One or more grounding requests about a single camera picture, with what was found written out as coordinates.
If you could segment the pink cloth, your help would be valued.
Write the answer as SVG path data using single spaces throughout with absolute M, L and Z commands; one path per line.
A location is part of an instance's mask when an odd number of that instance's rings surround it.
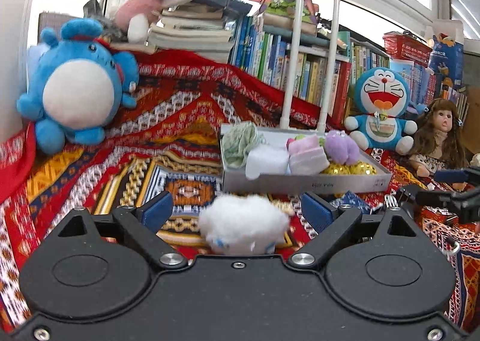
M 329 160 L 318 136 L 305 137 L 289 147 L 289 169 L 292 175 L 316 175 L 329 167 Z

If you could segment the purple plush toy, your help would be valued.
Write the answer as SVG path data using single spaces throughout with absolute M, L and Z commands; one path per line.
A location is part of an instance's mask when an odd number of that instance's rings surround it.
M 325 137 L 324 150 L 334 163 L 353 165 L 360 160 L 360 148 L 344 131 L 331 130 Z

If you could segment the white cloth pad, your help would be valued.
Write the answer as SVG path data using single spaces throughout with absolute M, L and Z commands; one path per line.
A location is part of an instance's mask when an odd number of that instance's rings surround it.
M 285 147 L 274 147 L 260 144 L 247 156 L 245 175 L 249 180 L 255 180 L 260 175 L 285 175 L 290 154 Z

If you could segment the pink bow hair accessory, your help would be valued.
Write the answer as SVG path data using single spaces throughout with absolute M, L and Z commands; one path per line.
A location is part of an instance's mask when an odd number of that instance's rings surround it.
M 291 145 L 293 142 L 296 142 L 296 141 L 298 141 L 298 140 L 304 139 L 305 137 L 306 137 L 305 135 L 300 134 L 300 135 L 295 136 L 294 138 L 289 138 L 289 139 L 287 139 L 287 141 L 286 141 L 286 142 L 287 142 L 287 143 L 286 143 L 286 147 L 287 147 L 287 148 L 286 148 L 286 149 L 289 150 L 289 147 L 290 147 L 290 145 Z

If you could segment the white fluffy plush toy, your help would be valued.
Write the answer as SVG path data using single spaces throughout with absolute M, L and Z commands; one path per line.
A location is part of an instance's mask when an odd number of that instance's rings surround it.
M 289 218 L 262 196 L 223 194 L 199 213 L 198 227 L 216 254 L 266 255 L 283 242 Z

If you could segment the silver hair clip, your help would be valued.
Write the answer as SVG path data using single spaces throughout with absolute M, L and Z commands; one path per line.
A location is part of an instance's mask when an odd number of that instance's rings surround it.
M 385 209 L 392 209 L 392 210 L 394 209 L 398 210 L 400 208 L 396 197 L 394 197 L 394 195 L 392 194 L 386 194 L 384 196 L 384 207 Z

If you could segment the brown haired doll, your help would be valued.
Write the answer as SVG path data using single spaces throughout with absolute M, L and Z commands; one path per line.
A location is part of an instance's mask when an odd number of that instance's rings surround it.
M 433 177 L 439 170 L 462 169 L 468 165 L 461 137 L 462 123 L 454 102 L 433 100 L 416 123 L 408 163 L 418 177 Z

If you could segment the yellow sequin band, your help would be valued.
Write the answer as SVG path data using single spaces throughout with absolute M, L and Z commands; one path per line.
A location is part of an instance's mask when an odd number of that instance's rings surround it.
M 325 169 L 322 173 L 329 175 L 372 176 L 377 174 L 377 170 L 373 165 L 363 161 L 359 161 L 358 163 L 352 165 L 331 163 L 329 167 Z

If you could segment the red patterned blanket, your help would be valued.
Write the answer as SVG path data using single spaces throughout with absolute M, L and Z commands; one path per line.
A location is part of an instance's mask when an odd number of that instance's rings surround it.
M 214 253 L 199 213 L 223 190 L 220 140 L 251 121 L 265 140 L 312 134 L 318 108 L 244 72 L 182 51 L 138 55 L 137 107 L 121 109 L 97 146 L 66 145 L 44 162 L 28 127 L 1 145 L 1 338 L 4 340 L 476 340 L 479 239 L 411 211 L 385 209 L 402 186 L 427 190 L 391 153 L 365 153 L 392 173 L 385 192 L 317 194 L 362 220 L 319 269 L 289 257 L 317 234 L 303 194 L 256 194 L 290 217 L 266 255 Z M 112 212 L 173 198 L 157 236 L 188 260 L 152 269 L 123 244 Z

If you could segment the grey cardboard tray box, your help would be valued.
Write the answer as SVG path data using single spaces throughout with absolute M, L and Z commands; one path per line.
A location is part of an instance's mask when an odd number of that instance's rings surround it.
M 227 147 L 220 143 L 223 164 L 223 190 L 237 194 L 303 194 L 312 191 L 316 194 L 341 194 L 347 191 L 356 194 L 385 192 L 391 182 L 392 173 L 363 151 L 360 161 L 371 166 L 374 174 L 293 174 L 286 167 L 283 174 L 258 172 L 248 178 L 244 166 L 228 166 Z

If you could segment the Doraemon plush toy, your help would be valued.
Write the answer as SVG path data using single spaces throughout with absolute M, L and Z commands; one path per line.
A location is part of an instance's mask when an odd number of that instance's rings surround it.
M 401 117 L 409 104 L 409 88 L 400 74 L 384 67 L 364 72 L 355 84 L 354 103 L 360 114 L 348 116 L 343 125 L 361 150 L 408 155 L 417 124 Z

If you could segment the blue cardboard package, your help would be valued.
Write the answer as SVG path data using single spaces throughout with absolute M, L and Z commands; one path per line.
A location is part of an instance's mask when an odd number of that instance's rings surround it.
M 427 69 L 446 82 L 450 87 L 459 89 L 463 77 L 464 65 L 464 26 L 460 20 L 435 20 L 426 27 L 425 38 L 431 47 Z

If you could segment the green white knit ball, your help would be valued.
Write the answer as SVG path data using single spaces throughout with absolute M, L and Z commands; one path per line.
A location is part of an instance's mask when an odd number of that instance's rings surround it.
M 226 167 L 240 169 L 246 165 L 250 152 L 265 143 L 265 139 L 253 122 L 244 121 L 234 125 L 220 142 Z

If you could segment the red plastic basket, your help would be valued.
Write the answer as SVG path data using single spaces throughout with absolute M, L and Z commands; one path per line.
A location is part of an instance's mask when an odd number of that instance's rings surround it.
M 385 51 L 393 59 L 410 60 L 427 68 L 432 49 L 407 31 L 389 32 L 382 37 Z

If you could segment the blue round plush toy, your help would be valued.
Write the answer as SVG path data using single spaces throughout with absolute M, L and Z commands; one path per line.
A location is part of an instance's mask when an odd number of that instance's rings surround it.
M 92 19 L 70 20 L 58 33 L 41 31 L 49 48 L 16 108 L 33 122 L 37 145 L 48 155 L 63 150 L 66 142 L 100 144 L 119 108 L 137 105 L 132 96 L 139 82 L 137 61 L 127 51 L 107 49 L 102 32 Z

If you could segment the row of upright books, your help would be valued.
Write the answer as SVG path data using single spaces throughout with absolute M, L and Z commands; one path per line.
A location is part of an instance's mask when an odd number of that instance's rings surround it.
M 290 66 L 290 43 L 292 33 L 289 30 L 264 25 L 258 29 L 258 24 L 249 16 L 239 22 L 236 30 L 236 46 L 233 49 L 232 61 L 249 75 L 274 89 L 284 91 L 287 86 L 287 76 Z M 358 79 L 366 70 L 375 64 L 388 62 L 395 64 L 393 59 L 374 55 L 371 50 L 359 45 L 352 45 L 354 63 L 338 60 L 334 67 L 334 78 L 329 97 L 327 125 L 339 129 L 343 127 L 344 119 L 350 115 L 353 103 L 351 80 Z M 325 91 L 326 68 L 328 59 L 305 52 L 298 55 L 295 70 L 295 98 L 302 99 L 314 105 L 320 105 Z M 400 69 L 404 80 L 409 83 L 411 99 L 419 104 L 429 104 L 436 97 L 446 97 L 452 94 L 451 100 L 459 97 L 465 102 L 463 90 L 452 89 L 447 84 L 428 74 L 426 69 L 418 66 Z

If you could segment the stack of lying books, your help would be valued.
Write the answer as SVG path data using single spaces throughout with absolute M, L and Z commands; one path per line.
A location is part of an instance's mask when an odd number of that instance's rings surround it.
M 153 53 L 157 50 L 187 50 L 218 63 L 228 63 L 236 44 L 239 22 L 251 11 L 240 0 L 192 0 L 163 10 L 151 24 L 145 43 L 111 43 L 119 50 Z

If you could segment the pink white plush toy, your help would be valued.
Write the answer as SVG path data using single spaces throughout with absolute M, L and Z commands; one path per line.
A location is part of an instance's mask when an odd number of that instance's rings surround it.
M 192 0 L 126 0 L 116 10 L 115 25 L 126 34 L 127 42 L 146 42 L 151 24 L 160 20 L 163 10 L 184 5 Z

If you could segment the grey knitted item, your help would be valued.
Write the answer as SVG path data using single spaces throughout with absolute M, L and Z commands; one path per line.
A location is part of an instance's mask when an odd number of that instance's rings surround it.
M 127 41 L 127 35 L 113 20 L 103 15 L 102 8 L 97 0 L 89 0 L 83 6 L 85 18 L 96 20 L 103 27 L 101 38 L 109 43 L 121 43 Z

